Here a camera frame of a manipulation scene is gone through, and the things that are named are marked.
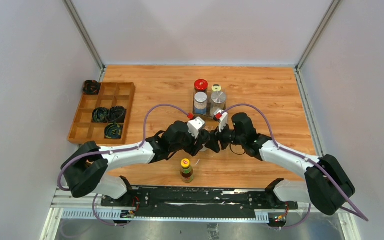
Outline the black lid spice bottle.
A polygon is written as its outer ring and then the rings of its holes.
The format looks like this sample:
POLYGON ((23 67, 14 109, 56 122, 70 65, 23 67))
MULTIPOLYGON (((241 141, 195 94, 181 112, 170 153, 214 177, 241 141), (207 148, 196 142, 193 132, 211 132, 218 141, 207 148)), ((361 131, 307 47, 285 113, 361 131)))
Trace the black lid spice bottle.
POLYGON ((208 148, 207 148, 207 146, 206 146, 206 143, 203 143, 200 152, 205 152, 205 151, 207 151, 207 150, 208 150, 208 148))

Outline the red lid sauce jar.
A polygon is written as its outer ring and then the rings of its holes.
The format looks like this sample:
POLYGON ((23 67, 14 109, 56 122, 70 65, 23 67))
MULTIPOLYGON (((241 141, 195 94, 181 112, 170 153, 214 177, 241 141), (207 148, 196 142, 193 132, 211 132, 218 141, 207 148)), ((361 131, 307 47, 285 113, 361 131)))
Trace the red lid sauce jar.
POLYGON ((197 79, 194 82, 194 92, 195 93, 199 93, 199 92, 207 93, 208 86, 209 86, 209 84, 208 84, 207 80, 205 80, 205 79, 197 79))

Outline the yellow cap sauce bottle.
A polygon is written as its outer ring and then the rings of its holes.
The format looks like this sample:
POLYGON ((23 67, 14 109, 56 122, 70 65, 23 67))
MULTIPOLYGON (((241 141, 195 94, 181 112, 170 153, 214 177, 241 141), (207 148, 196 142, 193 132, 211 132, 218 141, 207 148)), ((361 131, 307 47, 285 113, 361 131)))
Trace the yellow cap sauce bottle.
POLYGON ((194 170, 191 165, 191 161, 188 158, 183 158, 180 161, 180 175, 181 179, 185 183, 190 183, 194 179, 194 170))

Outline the silver lid glass jar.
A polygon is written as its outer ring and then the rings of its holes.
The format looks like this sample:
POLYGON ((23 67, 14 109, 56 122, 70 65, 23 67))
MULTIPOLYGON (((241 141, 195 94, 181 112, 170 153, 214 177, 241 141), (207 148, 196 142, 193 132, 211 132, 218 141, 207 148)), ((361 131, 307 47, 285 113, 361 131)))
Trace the silver lid glass jar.
POLYGON ((220 110, 226 108, 227 94, 223 91, 213 91, 210 96, 210 116, 213 117, 214 114, 220 110))

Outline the yellow lid spice bottle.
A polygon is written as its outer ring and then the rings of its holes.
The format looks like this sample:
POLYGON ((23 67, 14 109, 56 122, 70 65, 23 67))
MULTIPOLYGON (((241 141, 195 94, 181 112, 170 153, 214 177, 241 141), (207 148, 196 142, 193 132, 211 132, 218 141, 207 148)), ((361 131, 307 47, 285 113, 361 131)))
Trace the yellow lid spice bottle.
POLYGON ((220 84, 213 84, 211 86, 211 91, 212 92, 219 92, 222 90, 222 86, 220 84))

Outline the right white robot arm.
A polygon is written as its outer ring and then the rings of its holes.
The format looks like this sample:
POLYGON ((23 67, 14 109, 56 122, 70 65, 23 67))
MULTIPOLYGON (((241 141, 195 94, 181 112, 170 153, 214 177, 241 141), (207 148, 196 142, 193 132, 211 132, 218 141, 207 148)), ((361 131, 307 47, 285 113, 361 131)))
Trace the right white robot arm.
POLYGON ((285 202, 303 202, 316 207, 325 215, 335 214, 356 193, 356 188, 339 161, 332 155, 309 155, 286 147, 271 136, 257 133, 251 118, 243 112, 228 124, 210 131, 206 148, 219 153, 229 145, 241 146, 245 154, 259 161, 278 165, 300 176, 305 182, 292 182, 287 190, 286 180, 277 183, 265 195, 266 204, 278 209, 285 202))

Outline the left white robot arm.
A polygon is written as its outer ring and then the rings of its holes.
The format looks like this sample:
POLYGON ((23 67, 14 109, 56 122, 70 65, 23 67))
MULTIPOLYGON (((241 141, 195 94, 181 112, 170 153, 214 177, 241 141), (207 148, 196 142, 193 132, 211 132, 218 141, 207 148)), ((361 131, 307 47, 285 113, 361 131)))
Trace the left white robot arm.
POLYGON ((152 164, 169 160, 175 153, 185 151, 195 156, 209 140, 206 123, 200 117, 188 122, 175 121, 166 131, 147 138, 144 142, 120 146, 97 146, 89 141, 81 146, 61 166, 59 178, 64 178, 74 198, 95 193, 109 196, 120 206, 129 206, 133 193, 123 176, 108 172, 137 164, 152 164))

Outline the clear plastic organizer bin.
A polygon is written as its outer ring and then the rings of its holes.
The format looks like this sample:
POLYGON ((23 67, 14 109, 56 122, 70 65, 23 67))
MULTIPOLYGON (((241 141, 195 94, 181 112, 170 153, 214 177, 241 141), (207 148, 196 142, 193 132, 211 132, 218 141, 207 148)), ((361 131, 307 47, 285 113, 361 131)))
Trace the clear plastic organizer bin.
POLYGON ((212 94, 212 91, 211 90, 207 90, 207 113, 205 115, 202 115, 202 114, 196 114, 195 111, 194 111, 194 95, 195 95, 195 91, 193 89, 193 97, 192 97, 192 113, 195 115, 195 116, 198 116, 198 117, 201 117, 202 119, 204 120, 211 120, 214 118, 210 116, 210 100, 211 100, 211 94, 212 94))

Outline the silver lid blue bottle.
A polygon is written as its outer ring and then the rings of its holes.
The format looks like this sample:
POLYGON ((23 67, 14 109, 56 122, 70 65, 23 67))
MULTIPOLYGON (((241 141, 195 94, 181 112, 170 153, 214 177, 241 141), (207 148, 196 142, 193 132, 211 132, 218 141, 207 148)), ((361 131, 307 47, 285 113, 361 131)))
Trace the silver lid blue bottle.
POLYGON ((194 95, 193 109, 196 114, 206 115, 208 96, 205 92, 197 92, 194 95))

